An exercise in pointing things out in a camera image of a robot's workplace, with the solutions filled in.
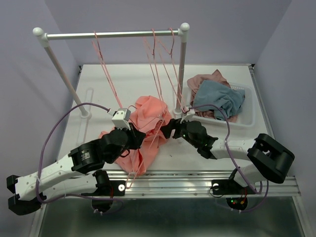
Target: white table surface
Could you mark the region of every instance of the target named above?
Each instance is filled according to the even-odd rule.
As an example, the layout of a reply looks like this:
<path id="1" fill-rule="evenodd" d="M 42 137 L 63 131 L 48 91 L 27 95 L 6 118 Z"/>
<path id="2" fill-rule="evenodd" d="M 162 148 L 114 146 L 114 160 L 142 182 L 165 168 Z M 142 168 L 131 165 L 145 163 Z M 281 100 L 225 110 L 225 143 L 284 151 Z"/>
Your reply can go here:
<path id="1" fill-rule="evenodd" d="M 172 76 L 173 84 L 176 85 L 176 78 L 171 65 L 167 66 L 169 74 Z M 228 82 L 244 84 L 252 87 L 254 85 L 247 65 L 186 65 L 184 73 L 184 87 L 186 81 L 197 74 L 212 74 L 218 69 Z M 158 97 L 154 79 L 148 64 L 125 64 L 108 65 L 108 70 L 113 80 L 118 96 L 123 107 L 134 105 L 138 97 L 142 95 L 152 95 Z M 170 82 L 162 65 L 158 66 L 161 80 L 162 93 L 165 102 L 172 113 L 175 107 L 175 96 Z M 86 91 L 93 89 L 92 102 L 103 105 L 107 108 L 118 109 L 119 106 L 109 87 L 108 81 L 100 65 L 84 65 L 77 87 L 79 98 L 84 101 Z M 259 101 L 255 98 L 256 121 L 250 129 L 231 129 L 229 140 L 254 139 L 259 133 L 267 133 L 263 115 L 259 106 Z M 110 131 L 113 127 L 111 116 L 102 109 L 91 107 L 92 118 L 89 120 L 85 142 L 97 139 L 102 130 Z M 74 110 L 68 120 L 59 157 L 69 153 L 71 149 L 77 147 L 77 138 L 80 124 L 80 110 Z M 207 133 L 213 137 L 224 139 L 227 128 L 222 126 L 202 124 L 206 127 Z M 238 160 L 240 166 L 249 164 L 249 161 Z M 121 170 L 117 164 L 105 164 L 107 170 Z M 165 145 L 160 147 L 159 153 L 154 163 L 148 170 L 233 170 L 234 165 L 228 158 L 220 160 L 205 159 L 201 157 L 195 148 L 185 140 L 170 139 Z"/>

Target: blue towel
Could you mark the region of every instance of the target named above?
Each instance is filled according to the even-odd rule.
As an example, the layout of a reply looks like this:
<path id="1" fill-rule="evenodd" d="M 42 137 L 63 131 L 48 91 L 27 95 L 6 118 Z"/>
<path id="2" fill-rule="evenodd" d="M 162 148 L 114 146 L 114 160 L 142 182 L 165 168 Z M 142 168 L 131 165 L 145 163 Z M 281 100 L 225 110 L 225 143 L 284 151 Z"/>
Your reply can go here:
<path id="1" fill-rule="evenodd" d="M 227 118 L 239 114 L 241 105 L 245 100 L 244 90 L 232 90 L 218 82 L 205 80 L 199 86 L 193 101 L 193 107 L 205 104 L 213 104 L 223 109 Z M 213 110 L 214 116 L 218 120 L 225 120 L 224 116 L 213 106 L 203 106 L 197 108 L 199 111 Z"/>

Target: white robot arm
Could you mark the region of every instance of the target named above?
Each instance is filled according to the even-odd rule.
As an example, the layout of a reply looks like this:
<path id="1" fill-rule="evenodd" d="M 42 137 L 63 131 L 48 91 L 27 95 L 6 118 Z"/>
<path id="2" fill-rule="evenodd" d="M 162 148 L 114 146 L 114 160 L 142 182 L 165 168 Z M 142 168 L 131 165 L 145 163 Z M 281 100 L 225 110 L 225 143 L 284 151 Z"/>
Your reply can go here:
<path id="1" fill-rule="evenodd" d="M 101 139 L 80 145 L 42 170 L 38 193 L 41 199 L 54 199 L 69 193 L 83 196 L 124 195 L 125 181 L 111 181 L 106 171 L 101 169 L 104 163 L 113 163 L 123 152 L 140 148 L 145 134 L 127 122 L 127 109 L 119 112 L 112 119 L 116 129 Z M 184 138 L 204 158 L 234 156 L 252 161 L 252 164 L 241 168 L 241 173 L 234 170 L 228 180 L 212 180 L 217 184 L 213 189 L 215 195 L 240 194 L 245 187 L 251 194 L 249 184 L 264 180 L 283 183 L 294 160 L 292 152 L 267 134 L 259 134 L 255 140 L 226 142 L 209 136 L 200 122 L 185 119 L 172 119 L 168 125 L 161 127 L 161 131 L 166 138 L 170 138 L 174 131 L 174 139 Z M 40 208 L 41 202 L 36 195 L 37 180 L 37 172 L 7 178 L 7 187 L 14 193 L 8 200 L 10 210 L 25 215 Z"/>

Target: metal floor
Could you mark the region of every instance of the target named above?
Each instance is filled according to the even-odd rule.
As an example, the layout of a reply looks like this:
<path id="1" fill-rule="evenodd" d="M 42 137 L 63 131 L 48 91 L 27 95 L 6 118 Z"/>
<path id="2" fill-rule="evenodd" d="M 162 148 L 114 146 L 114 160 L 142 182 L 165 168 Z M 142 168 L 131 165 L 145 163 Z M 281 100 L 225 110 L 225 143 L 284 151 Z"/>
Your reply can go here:
<path id="1" fill-rule="evenodd" d="M 251 197 L 248 208 L 261 198 Z M 300 237 L 292 197 L 269 197 L 250 213 L 223 208 L 224 198 L 125 200 L 120 212 L 94 214 L 91 201 L 62 199 L 46 208 L 41 237 Z"/>

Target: pink cloth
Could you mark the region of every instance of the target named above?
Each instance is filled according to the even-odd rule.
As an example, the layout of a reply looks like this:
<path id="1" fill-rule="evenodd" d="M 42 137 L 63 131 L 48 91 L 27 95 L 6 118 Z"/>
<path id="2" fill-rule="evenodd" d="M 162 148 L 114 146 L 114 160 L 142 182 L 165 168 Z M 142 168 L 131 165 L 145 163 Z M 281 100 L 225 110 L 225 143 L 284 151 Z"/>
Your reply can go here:
<path id="1" fill-rule="evenodd" d="M 140 167 L 138 175 L 141 175 L 153 163 L 159 151 L 159 146 L 167 142 L 159 128 L 161 125 L 167 125 L 172 117 L 167 105 L 153 96 L 139 97 L 135 107 L 137 109 L 131 114 L 130 120 L 139 131 L 146 133 L 146 137 L 140 149 L 131 150 L 127 157 L 119 157 L 115 163 L 128 173 L 137 172 Z M 107 132 L 102 131 L 99 138 L 104 134 L 107 134 Z"/>
<path id="2" fill-rule="evenodd" d="M 196 96 L 196 93 L 198 91 L 199 86 L 205 80 L 216 81 L 218 83 L 221 83 L 221 84 L 231 88 L 231 86 L 229 85 L 227 80 L 222 76 L 222 74 L 220 73 L 220 71 L 218 69 L 216 69 L 216 71 L 213 72 L 213 74 L 196 75 L 195 77 L 190 78 L 187 81 L 188 87 L 192 90 L 191 101 L 190 101 L 191 105 L 193 104 L 193 101 L 194 101 L 194 98 Z M 195 110 L 195 112 L 200 117 L 216 119 L 214 117 L 214 113 L 212 111 L 199 112 L 198 110 Z M 238 118 L 238 115 L 235 115 L 235 116 L 228 118 L 228 121 L 229 122 L 236 122 L 237 118 Z"/>

